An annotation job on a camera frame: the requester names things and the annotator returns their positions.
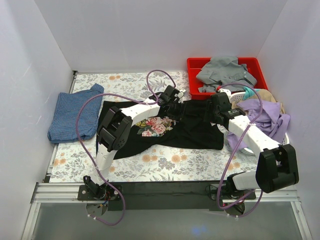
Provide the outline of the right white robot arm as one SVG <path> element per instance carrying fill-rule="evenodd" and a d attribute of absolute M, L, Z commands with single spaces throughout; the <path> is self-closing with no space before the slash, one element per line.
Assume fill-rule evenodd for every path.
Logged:
<path fill-rule="evenodd" d="M 265 193 L 293 186 L 300 180 L 295 148 L 280 144 L 264 134 L 239 108 L 232 108 L 230 95 L 219 92 L 211 96 L 206 117 L 239 137 L 258 158 L 256 171 L 241 172 L 227 177 L 217 194 L 237 199 L 245 191 L 260 189 Z"/>

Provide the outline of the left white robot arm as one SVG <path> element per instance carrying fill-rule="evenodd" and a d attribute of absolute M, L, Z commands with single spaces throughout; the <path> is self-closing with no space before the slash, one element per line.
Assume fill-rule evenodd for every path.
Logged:
<path fill-rule="evenodd" d="M 183 112 L 184 91 L 168 86 L 164 92 L 137 104 L 125 107 L 111 107 L 97 128 L 97 154 L 93 165 L 95 171 L 83 178 L 87 192 L 95 199 L 108 198 L 107 178 L 114 157 L 125 146 L 129 133 L 135 124 L 164 114 L 172 120 L 180 120 Z"/>

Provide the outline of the black floral print t-shirt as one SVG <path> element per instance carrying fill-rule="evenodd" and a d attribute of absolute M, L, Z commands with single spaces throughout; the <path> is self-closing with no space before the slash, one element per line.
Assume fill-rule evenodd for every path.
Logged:
<path fill-rule="evenodd" d="M 126 144 L 117 151 L 114 159 L 138 155 L 153 145 L 182 149 L 222 150 L 224 134 L 217 125 L 203 120 L 207 102 L 187 100 L 184 103 L 186 110 L 182 121 L 159 114 L 133 125 Z"/>

